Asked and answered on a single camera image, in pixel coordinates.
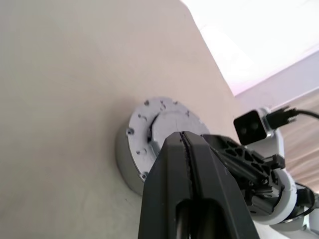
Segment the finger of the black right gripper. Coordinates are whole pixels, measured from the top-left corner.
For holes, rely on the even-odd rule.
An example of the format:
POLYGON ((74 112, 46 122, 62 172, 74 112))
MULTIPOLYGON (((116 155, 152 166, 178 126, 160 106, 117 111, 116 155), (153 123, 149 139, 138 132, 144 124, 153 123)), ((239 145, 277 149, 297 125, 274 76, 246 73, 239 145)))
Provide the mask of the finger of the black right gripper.
POLYGON ((237 180, 269 180, 271 168, 258 153, 248 150, 229 137, 204 134, 202 136, 217 153, 222 163, 237 180))

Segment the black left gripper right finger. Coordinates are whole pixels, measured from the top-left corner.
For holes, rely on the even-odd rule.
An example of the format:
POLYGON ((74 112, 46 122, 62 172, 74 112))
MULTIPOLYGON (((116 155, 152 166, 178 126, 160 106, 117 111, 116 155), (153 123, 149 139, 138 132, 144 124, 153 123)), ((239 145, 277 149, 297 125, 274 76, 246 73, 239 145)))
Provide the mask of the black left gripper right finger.
POLYGON ((203 137, 183 133, 192 179, 191 239, 258 239, 233 176, 203 137))

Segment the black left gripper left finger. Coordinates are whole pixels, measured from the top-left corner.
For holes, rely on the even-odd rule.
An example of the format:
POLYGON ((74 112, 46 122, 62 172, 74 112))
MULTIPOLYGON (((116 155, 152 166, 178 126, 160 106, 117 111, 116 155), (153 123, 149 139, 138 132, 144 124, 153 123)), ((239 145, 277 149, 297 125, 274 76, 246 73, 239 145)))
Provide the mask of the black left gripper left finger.
POLYGON ((164 140, 144 183, 138 239, 189 239, 192 182, 180 132, 164 140))

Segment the small grey gear disc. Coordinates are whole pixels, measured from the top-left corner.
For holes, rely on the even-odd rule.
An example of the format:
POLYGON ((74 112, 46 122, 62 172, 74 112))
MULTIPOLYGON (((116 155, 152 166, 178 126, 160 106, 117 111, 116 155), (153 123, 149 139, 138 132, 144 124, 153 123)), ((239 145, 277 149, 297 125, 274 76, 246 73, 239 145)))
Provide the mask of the small grey gear disc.
POLYGON ((133 163, 142 181, 145 181, 165 139, 180 131, 198 135, 209 133, 196 114, 170 98, 151 98, 135 108, 126 135, 133 163))

